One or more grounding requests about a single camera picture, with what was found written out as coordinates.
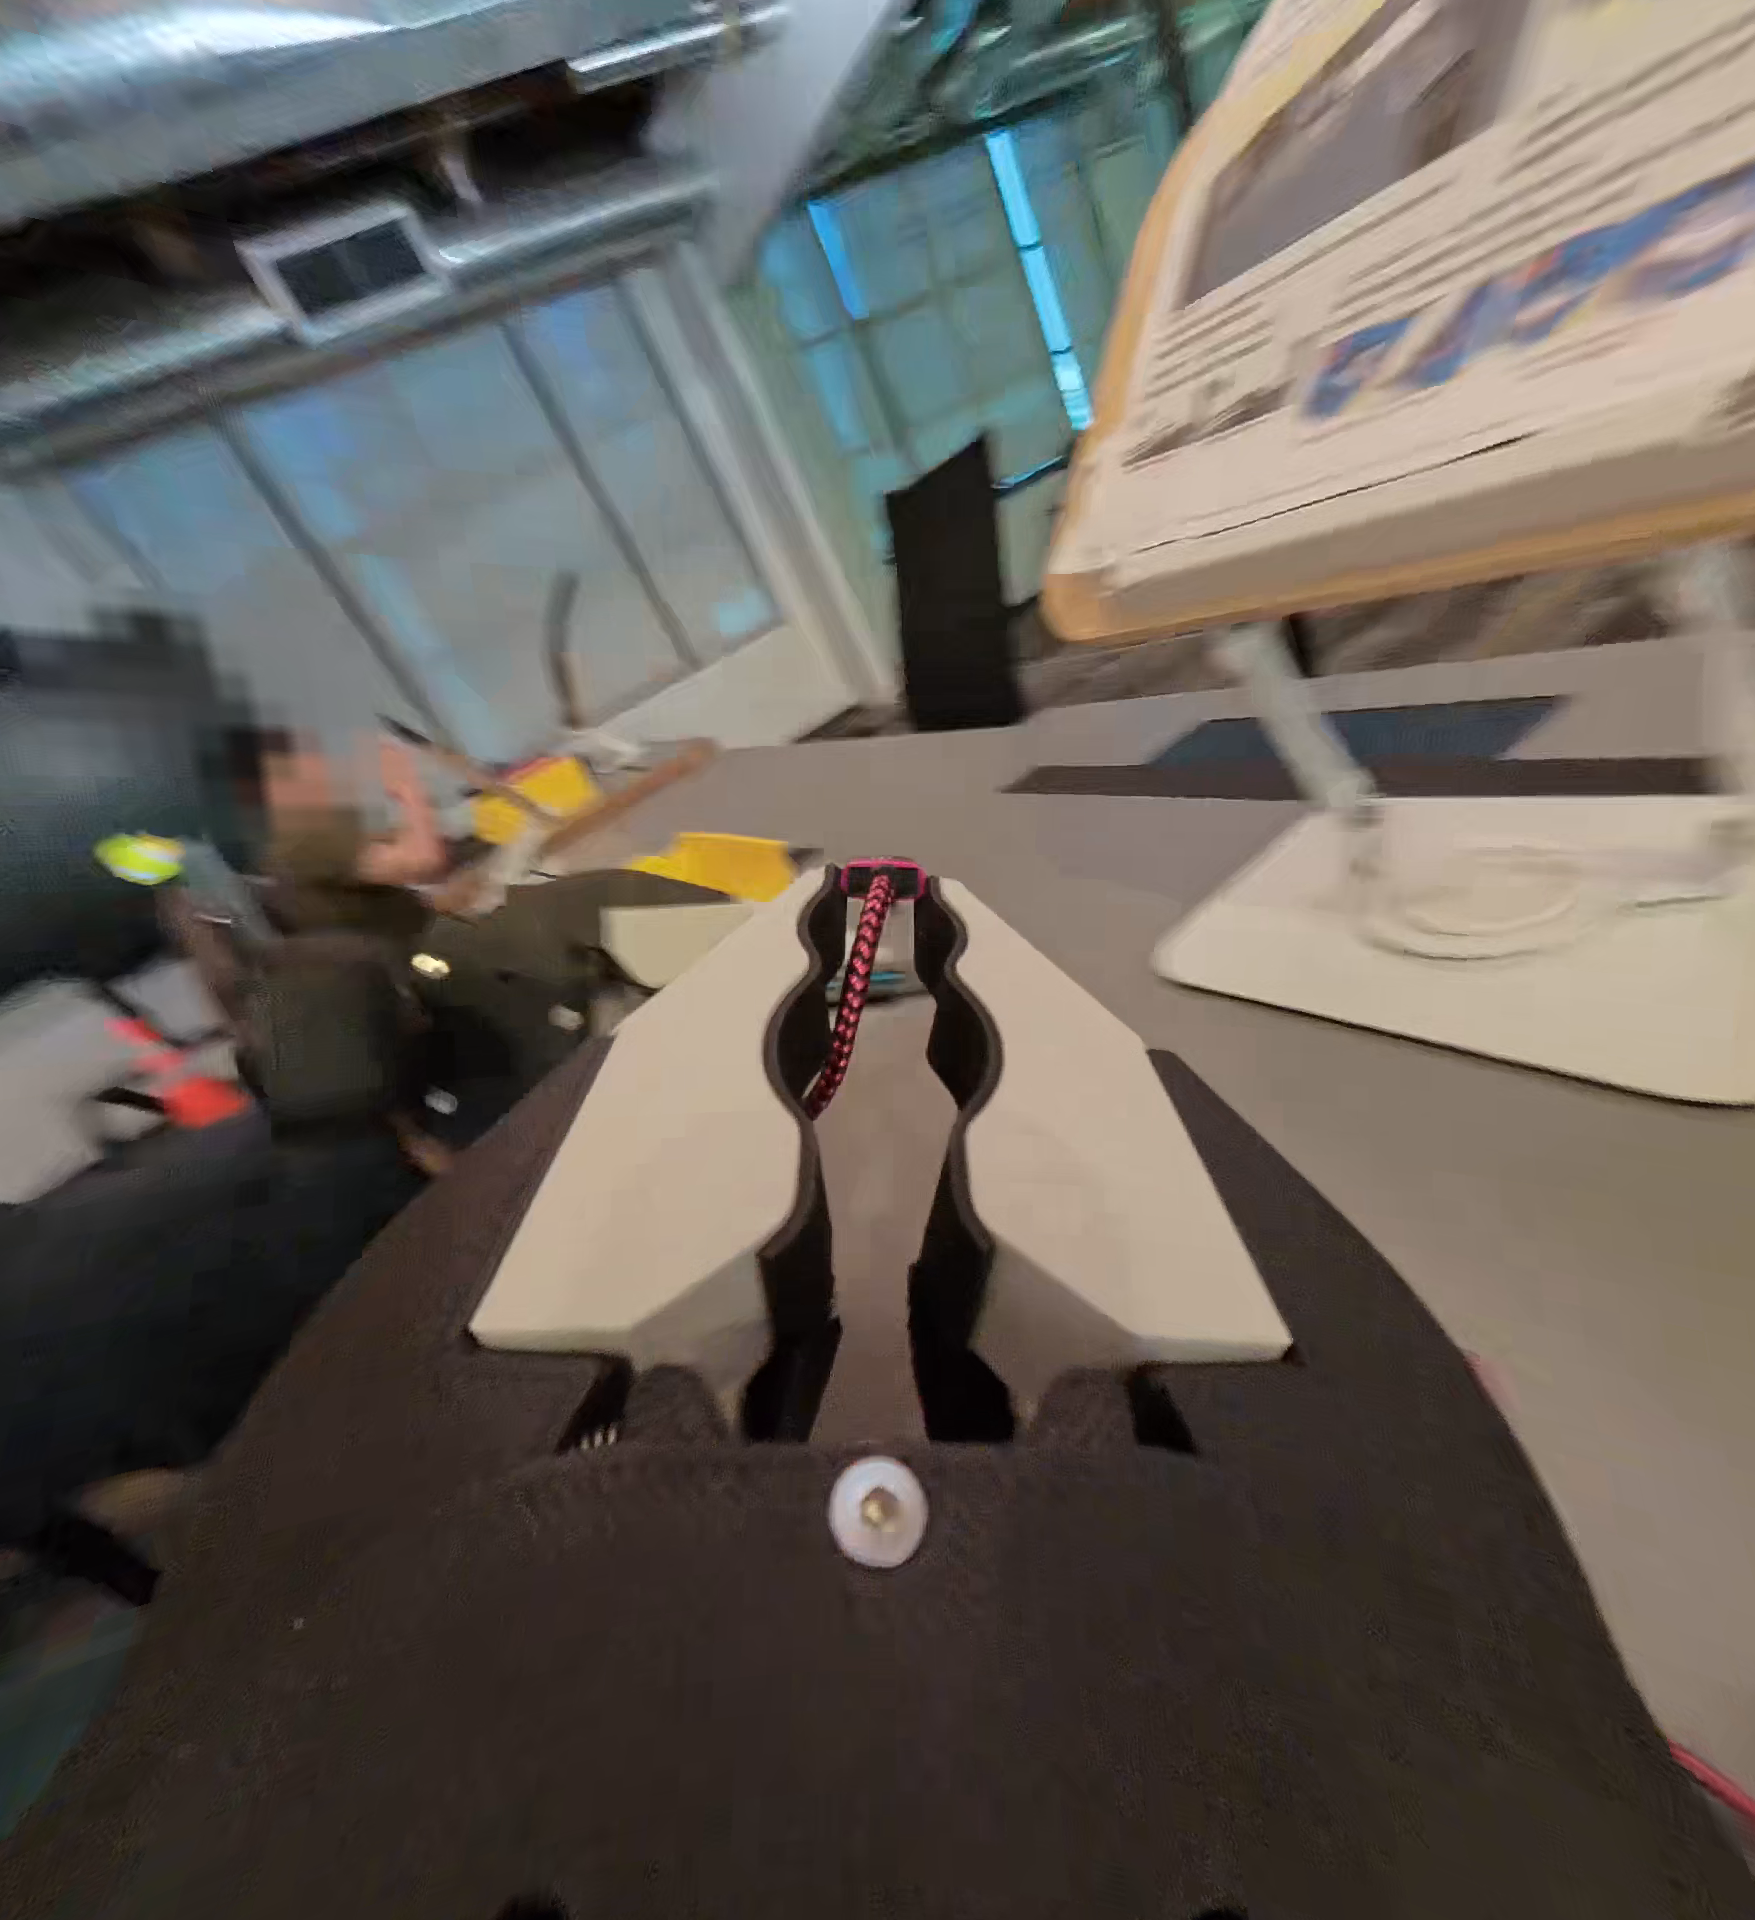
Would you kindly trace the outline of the white stand with wooden board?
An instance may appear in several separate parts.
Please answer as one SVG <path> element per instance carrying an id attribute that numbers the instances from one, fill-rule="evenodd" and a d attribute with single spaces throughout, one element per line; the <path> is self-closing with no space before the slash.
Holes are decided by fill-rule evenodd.
<path id="1" fill-rule="evenodd" d="M 1624 562 L 1697 797 L 1391 798 L 1278 638 Z M 1158 977 L 1755 1108 L 1755 3 L 1271 5 L 1139 232 L 1043 599 L 1222 628 L 1308 804 Z"/>

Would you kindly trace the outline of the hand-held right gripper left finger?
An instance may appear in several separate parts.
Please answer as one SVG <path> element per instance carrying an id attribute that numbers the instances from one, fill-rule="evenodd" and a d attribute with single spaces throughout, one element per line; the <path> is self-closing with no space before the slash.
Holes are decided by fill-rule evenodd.
<path id="1" fill-rule="evenodd" d="M 621 1020 L 468 1322 L 477 1346 L 677 1367 L 746 1439 L 813 1435 L 842 1319 L 805 1096 L 840 965 L 842 876 L 813 868 Z"/>

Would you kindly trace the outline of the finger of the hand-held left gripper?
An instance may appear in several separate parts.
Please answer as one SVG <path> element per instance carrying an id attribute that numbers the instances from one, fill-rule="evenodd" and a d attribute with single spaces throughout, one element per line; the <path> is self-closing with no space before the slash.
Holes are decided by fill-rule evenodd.
<path id="1" fill-rule="evenodd" d="M 601 910 L 601 956 L 630 989 L 660 993 L 746 925 L 757 903 L 689 899 Z"/>

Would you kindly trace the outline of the yellow plastic bin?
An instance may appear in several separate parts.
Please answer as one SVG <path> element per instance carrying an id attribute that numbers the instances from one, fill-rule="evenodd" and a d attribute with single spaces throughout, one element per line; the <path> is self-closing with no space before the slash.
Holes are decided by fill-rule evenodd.
<path id="1" fill-rule="evenodd" d="M 681 881 L 741 902 L 769 902 L 800 876 L 792 846 L 761 836 L 681 831 L 662 850 L 625 859 L 625 870 Z"/>

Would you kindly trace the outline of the silver ventilation duct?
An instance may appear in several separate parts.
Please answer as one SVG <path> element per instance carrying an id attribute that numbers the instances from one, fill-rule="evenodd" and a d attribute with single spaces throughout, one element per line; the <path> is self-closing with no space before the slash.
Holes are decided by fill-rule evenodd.
<path id="1" fill-rule="evenodd" d="M 0 3 L 0 232 L 545 68 L 733 58 L 787 5 Z"/>

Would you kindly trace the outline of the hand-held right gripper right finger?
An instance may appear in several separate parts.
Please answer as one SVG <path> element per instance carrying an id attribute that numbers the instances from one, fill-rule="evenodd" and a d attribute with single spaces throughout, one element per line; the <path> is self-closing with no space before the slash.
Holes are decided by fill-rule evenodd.
<path id="1" fill-rule="evenodd" d="M 1289 1357 L 1169 1066 L 959 881 L 927 881 L 914 943 L 956 1109 L 908 1277 L 928 1439 L 1008 1442 L 1076 1374 Z"/>

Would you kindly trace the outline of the black wall screen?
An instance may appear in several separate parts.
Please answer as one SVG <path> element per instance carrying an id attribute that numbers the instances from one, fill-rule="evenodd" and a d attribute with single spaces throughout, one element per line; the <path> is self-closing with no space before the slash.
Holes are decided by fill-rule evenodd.
<path id="1" fill-rule="evenodd" d="M 154 903 L 106 872 L 99 841 L 148 831 L 248 856 L 227 754 L 248 717 L 187 618 L 0 628 L 0 999 L 113 978 L 157 951 Z"/>

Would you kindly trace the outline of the person's left forearm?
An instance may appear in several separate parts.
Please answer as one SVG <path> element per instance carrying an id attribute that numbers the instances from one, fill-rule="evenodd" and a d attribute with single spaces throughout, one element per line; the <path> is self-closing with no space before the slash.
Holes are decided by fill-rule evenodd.
<path id="1" fill-rule="evenodd" d="M 98 1482 L 217 1453 L 424 1188 L 387 1129 L 290 1135 L 248 1114 L 0 1204 L 0 1549 Z"/>

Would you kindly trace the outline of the black office chair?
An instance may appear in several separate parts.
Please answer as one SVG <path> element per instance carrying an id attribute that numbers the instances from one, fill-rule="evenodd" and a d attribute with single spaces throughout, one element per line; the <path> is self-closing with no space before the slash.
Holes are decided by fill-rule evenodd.
<path id="1" fill-rule="evenodd" d="M 1025 700 L 1005 599 L 991 441 L 977 436 L 887 492 L 899 654 L 916 732 L 1018 727 Z"/>

